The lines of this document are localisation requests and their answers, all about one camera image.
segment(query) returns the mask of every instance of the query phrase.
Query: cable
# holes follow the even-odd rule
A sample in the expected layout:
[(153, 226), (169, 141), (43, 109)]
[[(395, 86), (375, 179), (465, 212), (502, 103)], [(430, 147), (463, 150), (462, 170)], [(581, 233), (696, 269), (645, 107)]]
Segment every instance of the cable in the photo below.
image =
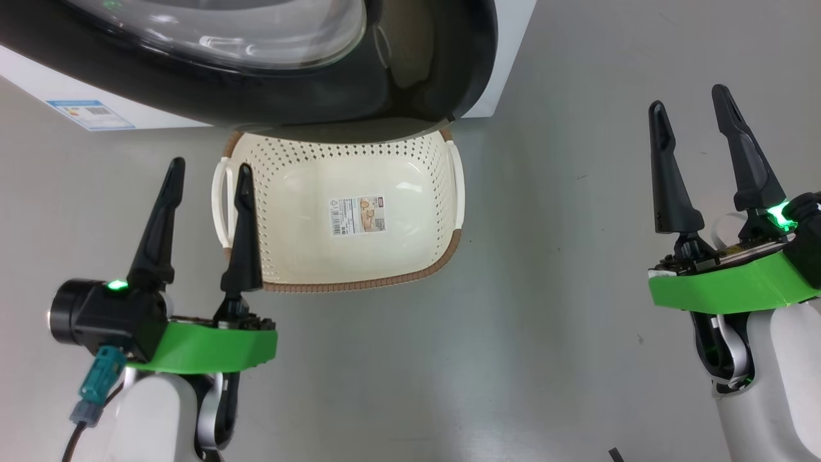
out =
[[(108, 406), (108, 403), (111, 403), (114, 398), (122, 391), (122, 383), (111, 392), (108, 397), (105, 399), (105, 403), (103, 404), (103, 409)], [(66, 444), (66, 450), (62, 453), (62, 462), (71, 462), (71, 457), (74, 456), (74, 449), (77, 447), (77, 443), (80, 442), (80, 436), (82, 436), (83, 431), (85, 430), (85, 422), (80, 422), (74, 427), (74, 432), (71, 433), (71, 437), (68, 439), (68, 444)]]
[(80, 422), (74, 427), (74, 432), (71, 434), (71, 438), (68, 439), (66, 450), (62, 453), (62, 462), (71, 462), (71, 457), (74, 456), (74, 449), (80, 441), (83, 430), (85, 430), (85, 422)]

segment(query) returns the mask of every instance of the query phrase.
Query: gray floor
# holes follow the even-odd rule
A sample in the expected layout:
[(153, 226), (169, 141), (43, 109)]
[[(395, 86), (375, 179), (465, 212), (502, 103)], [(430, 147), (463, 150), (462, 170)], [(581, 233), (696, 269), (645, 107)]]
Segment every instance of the gray floor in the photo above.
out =
[[(646, 109), (663, 99), (708, 223), (732, 210), (709, 96), (728, 84), (787, 194), (819, 189), (821, 3), (540, 0), (489, 120), (454, 128), (459, 251), (427, 280), (255, 293), (278, 357), (245, 375), (230, 461), (729, 459), (687, 315), (651, 303)], [(123, 275), (171, 157), (188, 160), (171, 293), (208, 315), (225, 261), (209, 184), (227, 132), (87, 133), (0, 81), (7, 460), (56, 460), (90, 363), (45, 312), (72, 276)], [(112, 415), (76, 460), (100, 460)]]

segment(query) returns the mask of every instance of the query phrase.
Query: white handle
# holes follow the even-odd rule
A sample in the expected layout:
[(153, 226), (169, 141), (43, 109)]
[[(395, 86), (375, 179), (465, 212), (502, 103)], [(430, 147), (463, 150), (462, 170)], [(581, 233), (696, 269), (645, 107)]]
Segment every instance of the white handle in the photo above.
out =
[[(222, 215), (222, 185), (225, 184), (225, 177), (228, 177), (228, 187), (226, 188), (228, 224)], [(213, 172), (211, 182), (211, 215), (213, 217), (213, 228), (217, 231), (217, 238), (222, 248), (229, 248), (234, 243), (234, 229), (236, 228), (236, 207), (234, 206), (234, 190), (236, 189), (236, 172), (231, 159), (223, 157), (217, 164), (217, 169)]]
[(447, 147), (451, 151), (453, 177), (456, 179), (456, 226), (454, 229), (461, 229), (462, 222), (465, 221), (465, 171), (461, 167), (459, 148), (453, 141), (448, 141)]

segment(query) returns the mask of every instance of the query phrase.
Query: laundry basket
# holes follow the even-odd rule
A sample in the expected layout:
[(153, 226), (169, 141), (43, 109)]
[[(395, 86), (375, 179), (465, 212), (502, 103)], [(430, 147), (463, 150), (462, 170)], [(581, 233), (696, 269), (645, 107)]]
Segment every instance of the laundry basket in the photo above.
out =
[(214, 172), (211, 197), (214, 227), (228, 251), (242, 163), (254, 171), (267, 290), (332, 292), (410, 282), (440, 270), (456, 251), (465, 182), (446, 132), (374, 145), (235, 133)]

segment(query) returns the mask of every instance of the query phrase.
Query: green light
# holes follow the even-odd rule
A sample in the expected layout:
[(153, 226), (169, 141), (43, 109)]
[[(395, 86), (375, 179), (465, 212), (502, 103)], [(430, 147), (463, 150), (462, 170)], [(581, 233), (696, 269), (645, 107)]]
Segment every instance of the green light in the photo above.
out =
[(789, 231), (791, 228), (795, 228), (798, 225), (798, 223), (792, 221), (791, 219), (787, 219), (782, 214), (782, 210), (784, 210), (784, 207), (786, 207), (789, 203), (789, 201), (784, 201), (777, 206), (767, 209), (770, 216), (775, 219), (775, 224), (784, 231)]
[(123, 290), (128, 289), (128, 283), (124, 280), (113, 280), (108, 283), (108, 287), (111, 290)]

